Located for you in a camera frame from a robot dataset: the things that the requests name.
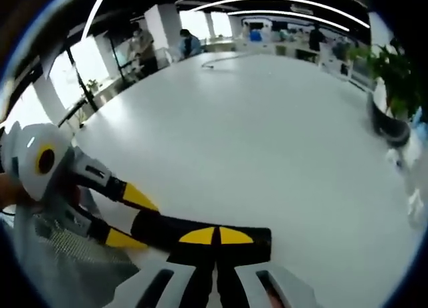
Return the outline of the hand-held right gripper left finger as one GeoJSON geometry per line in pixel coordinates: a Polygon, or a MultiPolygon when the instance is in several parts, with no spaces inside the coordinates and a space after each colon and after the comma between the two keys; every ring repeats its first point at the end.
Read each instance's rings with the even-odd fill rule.
{"type": "Polygon", "coordinates": [[[216,228],[179,239],[166,261],[151,260],[117,286],[113,307],[206,307],[213,286],[216,228]]]}

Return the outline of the person's left hand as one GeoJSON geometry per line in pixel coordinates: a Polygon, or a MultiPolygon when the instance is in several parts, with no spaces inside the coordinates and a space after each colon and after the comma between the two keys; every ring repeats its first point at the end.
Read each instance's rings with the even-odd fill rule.
{"type": "Polygon", "coordinates": [[[6,173],[1,173],[1,210],[13,205],[33,205],[35,201],[24,187],[12,180],[6,173]]]}

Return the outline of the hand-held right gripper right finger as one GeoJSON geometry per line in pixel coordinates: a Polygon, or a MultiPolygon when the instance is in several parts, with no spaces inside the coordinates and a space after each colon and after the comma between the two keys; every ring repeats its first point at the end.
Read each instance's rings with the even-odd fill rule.
{"type": "Polygon", "coordinates": [[[318,307],[311,286],[271,261],[268,228],[221,226],[218,290],[228,307],[318,307]]]}

